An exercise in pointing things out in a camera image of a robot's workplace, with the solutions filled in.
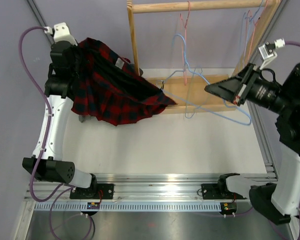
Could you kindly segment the red plaid skirt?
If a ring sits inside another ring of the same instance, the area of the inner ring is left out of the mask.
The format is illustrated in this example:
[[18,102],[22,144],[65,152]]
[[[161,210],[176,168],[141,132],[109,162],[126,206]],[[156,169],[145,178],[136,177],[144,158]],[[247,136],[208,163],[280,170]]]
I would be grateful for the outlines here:
[[105,43],[86,38],[78,49],[83,59],[71,109],[75,114],[118,126],[151,118],[176,104]]

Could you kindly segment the blue wire hanger with plaid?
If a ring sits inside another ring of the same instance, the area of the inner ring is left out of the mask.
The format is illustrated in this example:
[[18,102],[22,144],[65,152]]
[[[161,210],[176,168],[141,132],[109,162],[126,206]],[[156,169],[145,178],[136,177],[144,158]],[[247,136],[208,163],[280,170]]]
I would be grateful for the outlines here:
[[186,43],[186,39],[185,37],[182,35],[182,34],[179,34],[179,33],[176,33],[173,38],[172,38],[172,45],[174,45],[174,42],[175,42],[175,39],[177,37],[180,37],[181,40],[182,40],[182,59],[184,61],[183,63],[183,69],[182,70],[175,70],[173,73],[171,73],[167,78],[165,78],[164,80],[158,80],[157,81],[157,84],[156,86],[158,87],[158,82],[161,82],[161,86],[160,86],[160,89],[163,91],[163,93],[167,93],[168,95],[172,96],[172,97],[176,97],[178,100],[181,100],[182,102],[186,103],[186,106],[190,105],[190,106],[193,106],[195,110],[204,110],[208,113],[211,113],[213,115],[216,115],[218,117],[221,117],[223,119],[226,119],[226,120],[229,120],[231,122],[234,122],[236,124],[239,124],[239,125],[242,125],[242,126],[250,126],[252,124],[252,117],[249,113],[247,113],[246,111],[244,111],[243,109],[241,109],[240,107],[237,107],[237,106],[230,106],[226,103],[225,100],[223,100],[223,105],[228,108],[228,109],[234,109],[234,110],[238,110],[239,112],[241,112],[242,114],[244,114],[249,122],[242,122],[242,121],[238,121],[238,120],[235,120],[233,118],[230,118],[230,117],[227,117],[225,115],[222,115],[220,113],[217,113],[216,111],[213,111],[213,110],[209,110],[208,108],[206,107],[202,107],[202,105],[197,105],[193,102],[190,102],[182,97],[179,97],[167,90],[164,90],[164,85],[165,83],[170,80],[174,75],[175,73],[186,73],[186,72],[190,72],[192,74],[192,77],[194,76],[198,76],[200,78],[202,78],[208,85],[210,85],[211,83],[208,81],[208,79],[206,77],[203,76],[202,73],[199,73],[199,72],[196,72],[196,70],[199,68],[199,67],[195,67],[194,70],[192,70],[192,68],[190,67],[190,64],[187,60],[187,43]]

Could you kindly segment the pink wire hanger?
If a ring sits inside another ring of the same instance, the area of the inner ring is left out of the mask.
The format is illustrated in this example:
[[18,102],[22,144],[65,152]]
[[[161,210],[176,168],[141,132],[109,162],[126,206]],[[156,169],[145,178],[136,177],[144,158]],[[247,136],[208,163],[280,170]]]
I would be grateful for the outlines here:
[[182,52],[182,64],[183,64],[183,82],[184,85],[187,85],[187,68],[186,68],[186,62],[185,62],[185,53],[186,53],[186,43],[187,43],[187,27],[188,27],[188,21],[190,17],[190,11],[191,11],[191,2],[188,0],[188,11],[187,11],[187,17],[186,19],[183,18],[183,15],[179,14],[179,21],[180,21],[180,29],[184,30],[183,37],[185,44],[181,46],[181,52]]
[[248,10],[248,12],[246,13],[246,36],[245,36],[245,46],[244,46],[244,52],[243,52],[243,59],[242,59],[242,64],[243,66],[246,65],[246,63],[248,62],[247,59],[249,59],[250,55],[251,55],[251,51],[252,51],[252,41],[254,39],[255,36],[255,31],[256,31],[256,27],[258,24],[258,21],[261,17],[261,13],[258,16],[258,19],[256,19],[258,13],[260,12],[261,8],[263,7],[263,4],[265,4],[267,6],[268,1],[267,0],[262,0],[260,5],[258,6],[257,10],[252,13],[251,10]]

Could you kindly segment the grey skirt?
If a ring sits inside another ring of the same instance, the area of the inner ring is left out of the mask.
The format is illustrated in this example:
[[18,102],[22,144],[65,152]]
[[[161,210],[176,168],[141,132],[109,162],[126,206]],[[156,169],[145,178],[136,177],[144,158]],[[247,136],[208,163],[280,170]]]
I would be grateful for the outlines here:
[[94,116],[90,116],[90,115],[79,115],[78,116],[78,120],[80,123],[84,123],[85,121],[91,120],[93,118],[94,118]]

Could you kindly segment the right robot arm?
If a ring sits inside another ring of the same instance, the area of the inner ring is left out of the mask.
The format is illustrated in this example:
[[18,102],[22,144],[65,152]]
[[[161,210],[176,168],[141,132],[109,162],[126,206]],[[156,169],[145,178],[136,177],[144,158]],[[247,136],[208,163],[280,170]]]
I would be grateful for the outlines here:
[[228,79],[207,85],[205,91],[236,106],[246,102],[276,115],[276,182],[257,181],[239,173],[219,177],[216,191],[222,199],[238,197],[276,225],[300,220],[300,63],[283,83],[267,80],[264,69],[248,64]]

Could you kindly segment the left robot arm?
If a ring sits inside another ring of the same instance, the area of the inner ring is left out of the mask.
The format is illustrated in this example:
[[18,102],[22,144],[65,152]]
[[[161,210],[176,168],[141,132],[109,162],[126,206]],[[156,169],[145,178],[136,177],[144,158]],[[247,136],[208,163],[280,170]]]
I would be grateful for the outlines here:
[[77,169],[71,161],[63,160],[66,124],[78,88],[83,57],[76,45],[63,40],[51,46],[50,58],[39,139],[32,156],[23,159],[22,167],[31,174],[31,187],[35,181],[55,182],[72,186],[74,193],[81,198],[92,199],[99,191],[96,176]]

